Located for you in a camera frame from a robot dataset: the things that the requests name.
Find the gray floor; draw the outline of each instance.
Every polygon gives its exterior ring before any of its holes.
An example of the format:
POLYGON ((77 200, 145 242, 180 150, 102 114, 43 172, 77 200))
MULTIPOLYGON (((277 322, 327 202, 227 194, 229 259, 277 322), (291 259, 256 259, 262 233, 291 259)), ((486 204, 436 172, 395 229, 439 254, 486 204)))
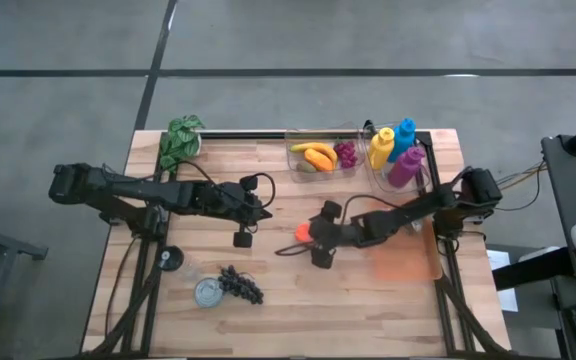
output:
MULTIPOLYGON (((149 68, 166 3, 0 1, 0 69, 149 68)), ((162 67, 571 68, 576 1, 184 0, 162 67)), ((45 262, 16 268, 0 309, 0 357, 78 350, 108 227, 86 207, 48 199, 52 168, 122 169, 145 83, 0 78, 0 232, 50 247, 45 262)), ((146 128, 190 113, 212 129, 413 117, 457 128, 468 164, 506 174, 540 159, 542 137, 576 131, 576 77, 159 79, 146 128)), ((490 242, 563 244, 542 180, 533 206, 486 222, 490 242)), ((534 191, 517 187, 503 206, 534 191)), ((510 336, 523 353, 557 355, 551 333, 510 336)))

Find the yellow bottle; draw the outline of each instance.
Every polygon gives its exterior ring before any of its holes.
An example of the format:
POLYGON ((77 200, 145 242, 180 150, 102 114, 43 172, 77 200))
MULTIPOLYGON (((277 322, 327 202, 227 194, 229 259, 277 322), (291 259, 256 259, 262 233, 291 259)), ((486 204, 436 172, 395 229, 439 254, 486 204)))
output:
POLYGON ((386 164, 394 147, 395 132, 391 128, 380 129, 379 133, 372 137, 368 159, 370 159, 370 166, 373 170, 380 170, 386 164))

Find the wooden tabletop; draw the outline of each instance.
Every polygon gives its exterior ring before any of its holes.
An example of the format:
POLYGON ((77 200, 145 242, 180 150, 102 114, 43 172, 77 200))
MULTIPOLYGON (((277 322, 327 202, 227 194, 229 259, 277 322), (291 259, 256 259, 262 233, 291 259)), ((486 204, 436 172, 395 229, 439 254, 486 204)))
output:
MULTIPOLYGON (((430 132, 441 182, 449 181, 464 167, 457 133, 453 129, 430 132)), ((127 175, 154 171, 160 134, 135 133, 127 175)), ((350 178, 297 183, 287 167, 283 140, 204 140, 196 162, 216 182, 238 181, 264 171, 277 183, 277 197, 268 208, 273 218, 259 223, 250 249, 232 246, 237 225, 227 221, 172 215, 168 235, 168 244, 189 254, 201 277, 215 276, 220 266, 230 264, 250 273, 265 293, 265 303, 251 305, 229 295, 216 308, 199 309, 193 297, 196 280, 177 273, 164 274, 150 356, 445 355, 431 280, 376 279, 373 258, 366 250, 355 248, 340 248, 330 270, 311 265, 309 254, 274 255, 275 250, 295 243, 296 226, 318 214, 324 200, 343 204, 354 194, 374 193, 374 178, 366 167, 350 178)), ((180 180, 195 178, 200 176, 187 168, 178 174, 180 180)), ((262 202, 267 201, 270 190, 260 179, 256 193, 262 202)), ((404 202, 408 197, 393 201, 404 202)), ((373 210, 375 206, 372 201, 358 200, 350 212, 373 210)), ((127 228, 112 229, 83 350, 103 340, 108 299, 130 241, 127 228)), ((493 338, 509 348, 484 242, 478 235, 463 236, 460 242, 457 258, 466 301, 493 338)), ((128 303, 137 248, 133 246, 119 282, 111 313, 113 323, 128 303)), ((138 318, 135 348, 141 340, 144 309, 138 318)), ((463 349, 456 312, 451 310, 457 347, 463 349)))

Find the yellow banana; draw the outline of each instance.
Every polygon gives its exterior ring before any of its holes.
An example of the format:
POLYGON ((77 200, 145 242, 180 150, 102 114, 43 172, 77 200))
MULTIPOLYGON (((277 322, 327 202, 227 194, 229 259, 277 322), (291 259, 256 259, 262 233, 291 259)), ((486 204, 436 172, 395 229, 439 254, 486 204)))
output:
POLYGON ((308 149, 317 150, 320 153, 326 155, 330 161, 332 161, 333 169, 337 168, 337 153, 335 150, 328 144, 324 143, 304 143, 293 145, 290 148, 292 152, 304 152, 308 149))

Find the potted plant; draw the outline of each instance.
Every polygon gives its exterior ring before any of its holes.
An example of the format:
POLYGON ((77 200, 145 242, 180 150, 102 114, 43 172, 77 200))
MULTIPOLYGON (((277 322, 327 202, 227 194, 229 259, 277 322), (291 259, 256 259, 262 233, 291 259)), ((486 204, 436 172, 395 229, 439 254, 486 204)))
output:
POLYGON ((171 170, 175 164, 199 155, 201 135, 195 129, 205 128, 197 115, 187 115, 181 119, 172 119, 168 124, 168 136, 161 140, 162 169, 171 170))

